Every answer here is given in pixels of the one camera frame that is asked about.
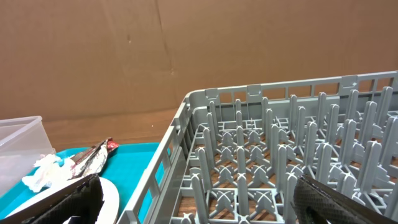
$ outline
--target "blue surface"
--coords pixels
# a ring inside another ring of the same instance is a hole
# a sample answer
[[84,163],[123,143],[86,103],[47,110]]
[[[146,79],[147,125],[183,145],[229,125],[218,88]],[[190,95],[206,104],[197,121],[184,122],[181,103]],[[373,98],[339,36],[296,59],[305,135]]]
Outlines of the blue surface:
[[[159,143],[120,145],[119,149],[106,161],[103,171],[99,175],[110,180],[118,188],[120,197],[119,215],[124,210],[134,189],[137,187],[141,175],[152,159],[158,145]],[[87,148],[67,149],[57,153],[57,156],[64,159],[85,149]],[[28,175],[33,175],[36,169],[33,169]],[[160,183],[163,174],[164,169],[162,164],[160,164],[155,175],[158,183]],[[35,195],[35,193],[20,181],[0,198],[0,219],[5,218],[14,209]],[[152,199],[148,191],[139,211],[138,216],[140,221],[144,220],[151,201]]]

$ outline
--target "brown cardboard backdrop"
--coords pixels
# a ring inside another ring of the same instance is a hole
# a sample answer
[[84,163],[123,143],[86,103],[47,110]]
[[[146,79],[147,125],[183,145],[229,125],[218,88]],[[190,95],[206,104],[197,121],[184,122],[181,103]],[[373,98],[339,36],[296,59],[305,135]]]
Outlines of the brown cardboard backdrop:
[[176,108],[192,90],[398,70],[398,1],[0,2],[0,118]]

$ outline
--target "translucent container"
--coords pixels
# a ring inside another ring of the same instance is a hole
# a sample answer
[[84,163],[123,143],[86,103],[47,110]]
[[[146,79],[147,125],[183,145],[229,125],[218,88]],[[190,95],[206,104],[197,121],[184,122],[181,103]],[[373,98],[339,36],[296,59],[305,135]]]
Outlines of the translucent container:
[[0,121],[0,197],[28,174],[41,154],[55,153],[41,116]]

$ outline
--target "gray plastic dish rack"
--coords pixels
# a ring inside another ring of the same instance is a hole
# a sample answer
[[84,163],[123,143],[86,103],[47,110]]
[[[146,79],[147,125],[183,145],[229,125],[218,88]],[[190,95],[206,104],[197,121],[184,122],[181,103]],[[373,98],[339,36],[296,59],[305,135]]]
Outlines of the gray plastic dish rack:
[[[369,91],[359,92],[359,83],[368,80]],[[378,88],[381,80],[389,86]],[[315,93],[316,86],[331,83],[338,85],[336,94]],[[298,86],[310,86],[310,95],[289,95]],[[280,88],[283,99],[262,94]],[[234,99],[242,91],[246,99]],[[225,94],[230,103],[220,101]],[[398,220],[398,167],[392,164],[397,110],[396,71],[193,91],[118,223],[295,223],[291,204],[302,174]],[[158,183],[160,163],[164,177]],[[152,202],[139,220],[148,193]],[[194,198],[196,211],[178,217],[183,197]],[[223,210],[233,218],[220,217]],[[260,213],[273,220],[256,218]]]

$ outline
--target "brown table surface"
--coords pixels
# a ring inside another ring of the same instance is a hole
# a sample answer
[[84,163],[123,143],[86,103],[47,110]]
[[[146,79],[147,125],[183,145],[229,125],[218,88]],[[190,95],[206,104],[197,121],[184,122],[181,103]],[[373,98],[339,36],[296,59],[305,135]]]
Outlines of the brown table surface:
[[82,119],[43,121],[52,147],[62,151],[92,146],[107,137],[120,144],[160,142],[177,109]]

